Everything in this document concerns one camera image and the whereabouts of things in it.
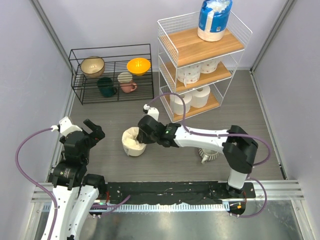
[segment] green mug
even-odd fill
[[[117,93],[117,88],[114,87],[114,83],[110,77],[102,77],[97,82],[96,85],[105,98],[110,98]]]

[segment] beige cloth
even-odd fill
[[[144,153],[146,149],[146,144],[138,142],[138,134],[138,127],[130,127],[129,129],[125,130],[122,134],[123,149],[128,156],[140,156]]]

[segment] wooden shelf board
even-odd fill
[[[170,97],[169,97],[169,95],[166,95],[164,97],[166,98],[166,101],[168,102],[168,104],[170,106]],[[219,107],[219,105],[220,105],[219,102],[217,101],[217,99],[215,98],[213,93],[211,92],[209,97],[208,97],[208,102],[206,103],[206,105],[203,106],[203,107],[200,107],[200,108],[191,106],[190,107],[190,111],[187,112],[187,114],[185,115],[185,118],[189,118],[189,117],[191,117],[193,115],[208,111],[210,109],[217,108],[217,107]],[[174,114],[173,122],[180,121],[180,120],[182,120],[182,118],[183,118],[183,115]]]
[[[172,79],[175,80],[176,79],[176,68],[175,66],[172,64],[172,62],[167,62],[165,63],[166,68],[169,71],[169,74],[171,75]],[[225,67],[225,65],[220,62],[216,68],[216,70],[214,72],[211,73],[201,73],[200,74],[200,78],[197,82],[195,83],[191,83],[191,84],[187,84],[186,86],[180,82],[178,79],[176,80],[176,89],[175,91],[178,92],[183,92],[189,89],[194,89],[197,87],[200,87],[202,85],[207,85],[207,84],[211,84],[214,83],[216,81],[222,80],[222,79],[228,79],[232,76],[232,74],[228,71],[228,69]]]
[[[198,28],[174,32],[168,36],[178,50],[178,67],[233,53],[245,48],[228,29],[225,30],[225,34],[220,41],[214,42],[204,41],[198,37]],[[162,40],[164,46],[172,50],[172,46],[167,42],[166,40]]]

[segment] black wire rack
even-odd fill
[[[98,56],[104,60],[104,72],[99,77],[89,78],[81,70],[82,61],[91,56]],[[132,92],[125,93],[118,82],[118,75],[129,72],[127,63],[134,58],[148,59],[151,67],[142,76],[132,74],[132,81],[136,83],[137,88]],[[153,99],[155,96],[151,45],[149,43],[71,49],[69,62],[73,69],[71,87],[81,104]],[[103,96],[98,88],[98,80],[105,77],[112,81],[110,84],[115,92],[113,96]]]

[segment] beige bowl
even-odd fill
[[[81,71],[88,78],[98,78],[105,71],[105,61],[98,56],[90,56],[82,61]]]

